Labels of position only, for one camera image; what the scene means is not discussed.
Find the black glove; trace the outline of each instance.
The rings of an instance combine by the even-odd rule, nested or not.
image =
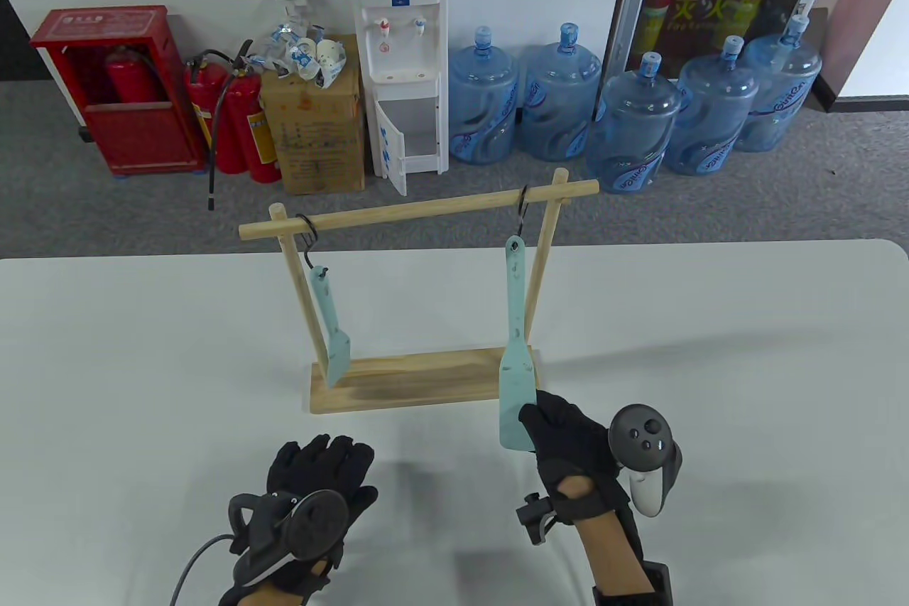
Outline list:
[[[628,507],[628,495],[616,477],[619,467],[609,449],[609,430],[587,418],[577,405],[545,391],[536,391],[536,405],[525,405],[518,415],[533,441],[536,469],[556,517],[566,524],[616,512],[637,557],[641,541]],[[569,476],[588,476],[594,492],[568,499],[559,484]]]
[[[347,528],[353,525],[360,514],[378,499],[379,492],[371,485],[363,486],[374,452],[369,445],[355,443],[353,438],[338,436],[332,440],[328,435],[316,436],[304,448],[297,443],[286,443],[278,451],[275,461],[268,470],[267,492],[292,492],[306,497],[321,489],[333,489],[347,500],[350,519]],[[337,567],[342,553],[341,542],[329,553],[329,568]],[[299,593],[302,583],[311,583],[312,567],[317,561],[291,561],[269,577],[279,590]],[[327,583],[324,571],[321,580]]]

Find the vr controller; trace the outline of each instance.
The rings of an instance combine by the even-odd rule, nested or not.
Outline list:
[[[248,523],[244,511],[252,512]],[[328,557],[336,568],[350,518],[344,497],[330,489],[306,497],[241,494],[231,498],[227,514],[234,534],[230,551],[240,555],[234,564],[237,587],[260,583],[291,561]]]
[[[663,415],[647,405],[623,407],[609,425],[609,449],[629,474],[634,508],[649,518],[659,515],[682,467],[682,451]],[[553,503],[536,493],[527,495],[525,502],[517,509],[517,518],[532,544],[543,544],[559,522]]]

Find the water jug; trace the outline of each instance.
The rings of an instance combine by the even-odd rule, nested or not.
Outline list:
[[[639,70],[612,77],[603,89],[603,116],[594,128],[587,167],[608,193],[638,193],[653,182],[663,161],[682,95],[658,74],[662,61],[656,52],[646,52]]]
[[[818,51],[802,42],[808,23],[808,17],[795,14],[782,35],[757,38],[744,51],[741,60],[756,71],[761,89],[736,151],[773,151],[802,109],[822,67]]]
[[[737,61],[744,40],[726,38],[719,56],[697,57],[682,68],[682,109],[663,163],[683,175],[723,168],[757,95],[756,74]]]
[[[577,25],[562,24],[558,42],[527,63],[519,146],[542,161],[580,156],[597,103],[600,59],[577,44]]]
[[[474,47],[452,55],[448,74],[448,154],[478,166],[502,161],[514,141],[516,61],[493,47],[490,27],[480,26]]]

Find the spatula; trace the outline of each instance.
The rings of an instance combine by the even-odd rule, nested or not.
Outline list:
[[[499,442],[507,450],[533,451],[533,441],[518,420],[526,404],[536,405],[536,372],[523,335],[525,245],[519,236],[506,242],[508,345],[499,365]]]
[[[316,265],[309,270],[309,282],[328,333],[328,381],[334,387],[350,369],[350,336],[338,328],[338,313],[334,309],[332,290],[328,287],[328,268]]]

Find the wooden rack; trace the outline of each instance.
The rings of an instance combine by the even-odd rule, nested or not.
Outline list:
[[[525,193],[526,203],[546,202],[543,228],[540,230],[527,285],[525,334],[528,342],[562,203],[578,197],[591,196],[599,191],[600,186],[596,180],[569,183],[568,171],[565,168],[556,168],[552,184],[529,188]],[[345,210],[309,216],[309,219],[316,232],[324,232],[328,229],[452,215],[493,207],[517,207],[520,199],[521,190],[497,191],[491,194],[421,201],[399,206]],[[299,217],[287,217],[286,209],[281,203],[272,204],[268,212],[271,216],[269,222],[240,225],[240,239],[247,242],[252,239],[276,238],[281,245],[293,288],[312,339],[312,346],[315,348],[316,363],[312,366],[310,382],[310,410],[313,414],[498,398],[499,362],[502,359],[503,347],[355,359],[341,382],[335,388],[328,388],[324,379],[328,367],[325,337],[322,335],[318,313],[312,301],[304,265],[300,261],[293,240],[293,235],[309,232],[309,226]]]

